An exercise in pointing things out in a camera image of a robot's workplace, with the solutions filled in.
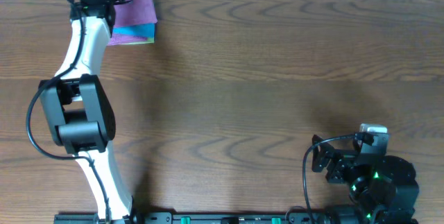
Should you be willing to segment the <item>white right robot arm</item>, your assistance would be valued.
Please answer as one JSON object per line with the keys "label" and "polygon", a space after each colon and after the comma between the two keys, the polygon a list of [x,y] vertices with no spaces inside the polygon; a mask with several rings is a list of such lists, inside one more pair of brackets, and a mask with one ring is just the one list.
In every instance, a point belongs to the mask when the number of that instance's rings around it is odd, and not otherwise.
{"label": "white right robot arm", "polygon": [[307,214],[312,223],[416,223],[414,205],[419,195],[416,170],[412,163],[387,155],[387,132],[360,130],[341,136],[352,140],[351,150],[331,145],[333,138],[314,135],[307,154],[311,169],[326,170],[327,182],[346,184],[350,205],[337,205]]}

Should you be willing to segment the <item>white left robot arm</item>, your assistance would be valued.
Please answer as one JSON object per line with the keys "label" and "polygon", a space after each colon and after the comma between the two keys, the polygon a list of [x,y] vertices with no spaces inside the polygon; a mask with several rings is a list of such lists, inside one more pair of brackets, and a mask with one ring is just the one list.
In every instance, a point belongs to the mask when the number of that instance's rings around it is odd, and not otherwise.
{"label": "white left robot arm", "polygon": [[[55,223],[144,223],[114,157],[116,121],[99,80],[105,48],[112,37],[116,5],[132,0],[65,0],[72,28],[69,48],[59,70],[40,82],[26,113],[26,131],[34,148],[46,157],[75,161],[94,195],[95,214],[59,214]],[[49,132],[65,155],[41,148],[31,131],[31,115],[40,101]]]}

